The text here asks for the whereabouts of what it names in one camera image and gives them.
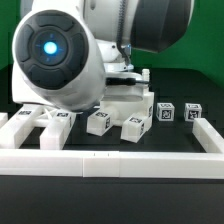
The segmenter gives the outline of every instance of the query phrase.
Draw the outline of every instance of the white cube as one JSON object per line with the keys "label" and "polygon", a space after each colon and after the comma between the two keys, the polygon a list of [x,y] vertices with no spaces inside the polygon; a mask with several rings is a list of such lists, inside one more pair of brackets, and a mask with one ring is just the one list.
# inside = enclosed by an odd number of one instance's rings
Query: white cube
{"label": "white cube", "polygon": [[122,125],[121,139],[137,143],[145,134],[148,117],[133,114]]}
{"label": "white cube", "polygon": [[98,110],[88,118],[87,132],[90,134],[103,136],[112,126],[112,112]]}
{"label": "white cube", "polygon": [[173,121],[175,107],[172,103],[157,103],[156,116],[159,121]]}
{"label": "white cube", "polygon": [[185,121],[194,122],[195,118],[201,118],[202,107],[200,104],[186,103],[184,118]]}

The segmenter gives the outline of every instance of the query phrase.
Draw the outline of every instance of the blue lens light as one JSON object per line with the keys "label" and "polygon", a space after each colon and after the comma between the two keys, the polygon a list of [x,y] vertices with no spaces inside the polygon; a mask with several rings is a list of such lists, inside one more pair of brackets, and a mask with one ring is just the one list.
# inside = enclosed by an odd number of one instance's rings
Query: blue lens light
{"label": "blue lens light", "polygon": [[54,42],[47,42],[44,45],[44,51],[46,54],[50,54],[50,55],[55,54],[57,50],[58,50],[58,46]]}

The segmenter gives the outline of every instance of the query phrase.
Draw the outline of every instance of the white block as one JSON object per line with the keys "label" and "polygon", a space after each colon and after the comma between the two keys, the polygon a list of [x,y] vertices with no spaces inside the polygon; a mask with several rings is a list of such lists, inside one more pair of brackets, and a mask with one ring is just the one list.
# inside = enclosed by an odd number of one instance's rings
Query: white block
{"label": "white block", "polygon": [[184,118],[185,121],[194,122],[195,118],[201,118],[202,107],[200,104],[185,104]]}
{"label": "white block", "polygon": [[0,113],[0,128],[2,128],[8,121],[7,113]]}
{"label": "white block", "polygon": [[119,177],[119,152],[89,152],[83,159],[83,177]]}
{"label": "white block", "polygon": [[113,111],[104,110],[93,113],[88,118],[87,132],[98,136],[104,135],[113,126],[112,115]]}
{"label": "white block", "polygon": [[82,177],[81,151],[0,150],[0,175]]}
{"label": "white block", "polygon": [[123,123],[121,139],[137,143],[147,131],[148,122],[148,117],[133,114]]}
{"label": "white block", "polygon": [[194,119],[193,134],[207,153],[224,154],[224,139],[206,119]]}
{"label": "white block", "polygon": [[121,152],[120,177],[223,179],[224,155]]}
{"label": "white block", "polygon": [[33,130],[32,121],[42,113],[42,108],[38,105],[24,105],[0,129],[0,148],[18,149]]}
{"label": "white block", "polygon": [[175,107],[172,103],[157,103],[156,116],[159,121],[173,121]]}
{"label": "white block", "polygon": [[75,122],[76,114],[58,110],[40,136],[41,150],[61,150]]}

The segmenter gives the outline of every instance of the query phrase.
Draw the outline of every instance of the black cable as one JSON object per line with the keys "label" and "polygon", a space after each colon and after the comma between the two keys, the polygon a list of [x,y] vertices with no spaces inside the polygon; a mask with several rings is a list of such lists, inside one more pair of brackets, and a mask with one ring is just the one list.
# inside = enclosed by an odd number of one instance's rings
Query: black cable
{"label": "black cable", "polygon": [[125,86],[134,86],[136,84],[142,84],[142,85],[150,85],[150,82],[143,81],[143,80],[136,80],[135,78],[107,78],[106,79],[106,85],[107,86],[119,86],[119,85],[125,85]]}
{"label": "black cable", "polygon": [[126,5],[127,0],[121,0],[120,2],[120,10],[119,10],[119,18],[118,18],[118,28],[117,28],[117,49],[121,53],[122,57],[125,58],[126,65],[130,64],[130,58],[125,52],[125,49],[122,48],[122,38],[124,33],[124,22],[125,22],[125,13],[126,13]]}

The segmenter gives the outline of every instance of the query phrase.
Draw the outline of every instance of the black background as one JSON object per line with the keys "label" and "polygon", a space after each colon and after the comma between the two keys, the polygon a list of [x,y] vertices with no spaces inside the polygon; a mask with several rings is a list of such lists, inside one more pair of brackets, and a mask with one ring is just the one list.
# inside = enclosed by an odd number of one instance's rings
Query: black background
{"label": "black background", "polygon": [[[19,109],[11,100],[11,69],[0,75],[0,111]],[[69,150],[184,151],[204,153],[184,122],[184,103],[200,103],[202,116],[224,134],[222,89],[192,70],[152,70],[155,102],[172,102],[174,122],[158,122],[138,144],[120,140],[119,128],[103,138],[85,133],[88,113],[79,116],[66,144]],[[38,147],[36,129],[22,147]],[[190,179],[107,179],[0,177],[0,223],[196,223],[224,220],[224,181]]]}

